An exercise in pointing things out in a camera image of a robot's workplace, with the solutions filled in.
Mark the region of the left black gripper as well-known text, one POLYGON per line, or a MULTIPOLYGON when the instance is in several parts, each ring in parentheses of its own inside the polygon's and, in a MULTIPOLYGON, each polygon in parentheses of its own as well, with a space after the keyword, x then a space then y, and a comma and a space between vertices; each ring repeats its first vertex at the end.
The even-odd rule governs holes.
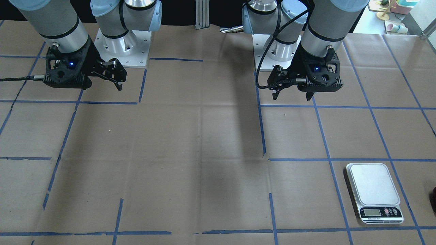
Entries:
POLYGON ((298 45, 293 57, 290 70, 281 66, 274 66, 267 79, 268 89, 271 90, 272 99, 277 100, 280 91, 293 85, 291 73, 305 82, 297 88, 306 92, 306 100, 310 101, 315 93, 333 93, 343 87, 340 78, 340 61, 335 49, 329 45, 324 48, 324 57, 316 57, 298 45))

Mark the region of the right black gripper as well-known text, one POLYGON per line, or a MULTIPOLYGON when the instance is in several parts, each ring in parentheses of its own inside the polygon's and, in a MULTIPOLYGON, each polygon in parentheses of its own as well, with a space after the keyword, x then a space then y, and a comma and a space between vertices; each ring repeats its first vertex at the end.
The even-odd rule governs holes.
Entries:
POLYGON ((59 47, 48 48, 43 83, 52 88, 88 89, 92 86, 89 76, 112 82, 121 91, 127 71, 117 58, 103 61, 92 39, 71 53, 61 53, 59 47))

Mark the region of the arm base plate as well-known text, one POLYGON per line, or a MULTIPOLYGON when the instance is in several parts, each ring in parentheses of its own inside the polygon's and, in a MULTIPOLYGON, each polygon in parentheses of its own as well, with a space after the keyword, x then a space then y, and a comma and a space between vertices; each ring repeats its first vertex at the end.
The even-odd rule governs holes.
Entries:
MULTIPOLYGON (((301 41, 302 33, 303 32, 299 34, 297 41, 291 45, 285 45, 274 41, 263 59, 260 71, 272 71, 275 65, 280 65, 283 68, 288 68, 301 41)), ((252 39, 255 69, 257 69, 260 64, 261 57, 263 56, 265 49, 270 41, 270 35, 254 34, 252 35, 252 39)))
POLYGON ((124 37, 111 39, 98 30, 94 44, 100 57, 108 62, 116 58, 125 68, 146 68, 153 32, 129 31, 124 37))

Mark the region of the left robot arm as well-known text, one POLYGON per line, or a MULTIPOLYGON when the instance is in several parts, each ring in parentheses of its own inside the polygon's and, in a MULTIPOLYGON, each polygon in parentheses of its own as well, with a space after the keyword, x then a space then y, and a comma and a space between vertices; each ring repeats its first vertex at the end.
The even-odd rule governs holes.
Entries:
POLYGON ((256 72, 265 57, 290 62, 274 65, 267 85, 274 100, 295 85, 312 99, 343 87, 337 49, 359 17, 367 0, 248 0, 242 7, 244 32, 268 35, 256 72))

